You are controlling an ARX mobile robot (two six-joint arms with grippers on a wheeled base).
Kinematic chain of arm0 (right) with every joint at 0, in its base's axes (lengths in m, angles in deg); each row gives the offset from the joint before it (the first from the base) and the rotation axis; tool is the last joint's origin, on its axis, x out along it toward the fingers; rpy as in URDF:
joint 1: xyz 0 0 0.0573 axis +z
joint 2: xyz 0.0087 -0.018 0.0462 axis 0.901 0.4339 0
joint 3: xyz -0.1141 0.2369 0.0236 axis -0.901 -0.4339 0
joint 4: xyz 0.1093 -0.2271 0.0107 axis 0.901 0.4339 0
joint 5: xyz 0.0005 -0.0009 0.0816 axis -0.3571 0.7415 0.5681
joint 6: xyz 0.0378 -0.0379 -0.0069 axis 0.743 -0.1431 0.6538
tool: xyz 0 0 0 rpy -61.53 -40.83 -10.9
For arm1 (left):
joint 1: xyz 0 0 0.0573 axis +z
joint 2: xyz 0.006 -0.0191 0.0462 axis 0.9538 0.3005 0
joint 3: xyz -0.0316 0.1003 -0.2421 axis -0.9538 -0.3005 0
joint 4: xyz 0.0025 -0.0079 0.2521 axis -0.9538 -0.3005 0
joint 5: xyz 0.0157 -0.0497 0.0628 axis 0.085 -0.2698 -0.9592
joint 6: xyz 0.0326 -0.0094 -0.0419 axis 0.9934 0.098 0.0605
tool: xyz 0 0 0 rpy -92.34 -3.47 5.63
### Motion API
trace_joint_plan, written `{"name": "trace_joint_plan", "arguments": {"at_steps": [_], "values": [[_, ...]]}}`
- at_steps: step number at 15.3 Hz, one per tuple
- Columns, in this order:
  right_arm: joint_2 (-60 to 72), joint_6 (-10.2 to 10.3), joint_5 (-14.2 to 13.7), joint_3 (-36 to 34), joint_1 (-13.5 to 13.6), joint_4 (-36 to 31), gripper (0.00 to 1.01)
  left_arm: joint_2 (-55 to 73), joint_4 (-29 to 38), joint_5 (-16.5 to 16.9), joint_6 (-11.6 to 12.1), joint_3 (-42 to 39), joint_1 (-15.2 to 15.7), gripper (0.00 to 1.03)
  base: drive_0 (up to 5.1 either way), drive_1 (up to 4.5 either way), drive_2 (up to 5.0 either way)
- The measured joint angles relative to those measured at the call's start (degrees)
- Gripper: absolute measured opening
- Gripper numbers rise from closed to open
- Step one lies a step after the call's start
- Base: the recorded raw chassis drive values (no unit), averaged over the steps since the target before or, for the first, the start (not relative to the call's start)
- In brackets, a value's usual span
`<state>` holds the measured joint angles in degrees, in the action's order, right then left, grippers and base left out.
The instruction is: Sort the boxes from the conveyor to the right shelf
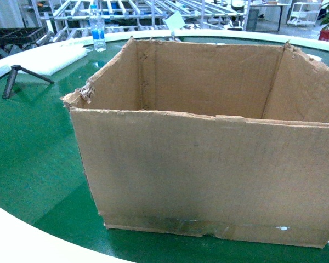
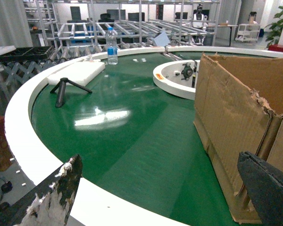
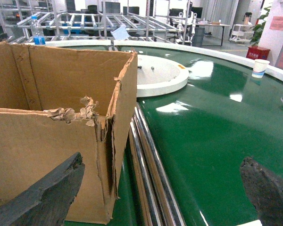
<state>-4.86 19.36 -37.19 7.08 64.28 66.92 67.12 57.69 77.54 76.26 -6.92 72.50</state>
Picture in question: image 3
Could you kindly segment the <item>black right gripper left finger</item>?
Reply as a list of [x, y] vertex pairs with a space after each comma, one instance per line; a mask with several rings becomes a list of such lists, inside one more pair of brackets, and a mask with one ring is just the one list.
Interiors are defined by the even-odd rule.
[[0, 207], [0, 226], [62, 226], [83, 180], [76, 152], [27, 190]]

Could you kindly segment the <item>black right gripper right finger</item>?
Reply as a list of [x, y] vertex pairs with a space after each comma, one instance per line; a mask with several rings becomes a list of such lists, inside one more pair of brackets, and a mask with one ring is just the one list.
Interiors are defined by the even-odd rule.
[[251, 157], [243, 159], [244, 191], [263, 226], [283, 226], [283, 178]]

